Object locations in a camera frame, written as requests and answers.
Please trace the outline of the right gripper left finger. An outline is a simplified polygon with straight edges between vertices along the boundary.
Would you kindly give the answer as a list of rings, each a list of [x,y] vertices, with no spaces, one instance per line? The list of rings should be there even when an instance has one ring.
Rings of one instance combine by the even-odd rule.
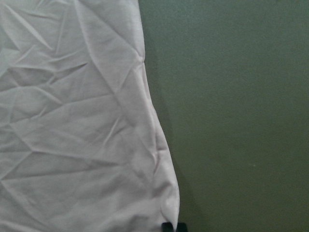
[[[170,222],[164,222],[161,224],[162,232],[173,232],[173,225]]]

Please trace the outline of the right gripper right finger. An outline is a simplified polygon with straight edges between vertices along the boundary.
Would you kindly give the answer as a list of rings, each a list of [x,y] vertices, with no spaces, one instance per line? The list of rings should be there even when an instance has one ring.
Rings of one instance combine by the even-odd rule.
[[[188,227],[187,227],[186,223],[179,222],[177,224],[176,232],[188,232]]]

